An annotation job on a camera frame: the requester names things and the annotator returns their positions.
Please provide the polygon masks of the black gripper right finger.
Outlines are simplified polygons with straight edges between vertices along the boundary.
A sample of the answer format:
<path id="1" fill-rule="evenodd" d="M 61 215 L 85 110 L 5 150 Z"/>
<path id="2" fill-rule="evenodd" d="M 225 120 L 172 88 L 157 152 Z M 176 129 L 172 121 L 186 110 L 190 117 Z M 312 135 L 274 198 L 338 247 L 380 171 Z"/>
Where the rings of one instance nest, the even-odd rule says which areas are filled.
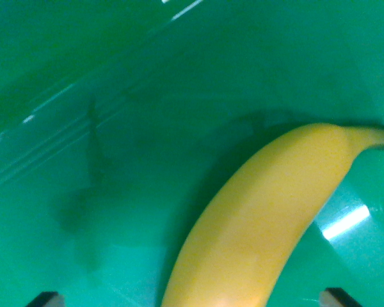
<path id="1" fill-rule="evenodd" d="M 360 307 L 360 303 L 343 288 L 326 288 L 319 294 L 320 307 Z"/>

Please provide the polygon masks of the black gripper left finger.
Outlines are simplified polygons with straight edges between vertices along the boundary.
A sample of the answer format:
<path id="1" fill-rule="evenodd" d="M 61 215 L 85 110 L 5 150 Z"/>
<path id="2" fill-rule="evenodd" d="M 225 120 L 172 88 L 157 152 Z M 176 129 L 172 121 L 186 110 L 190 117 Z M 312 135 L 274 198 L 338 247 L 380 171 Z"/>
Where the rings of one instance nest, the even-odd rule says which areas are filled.
<path id="1" fill-rule="evenodd" d="M 58 292 L 41 292 L 26 307 L 65 307 L 65 298 Z"/>

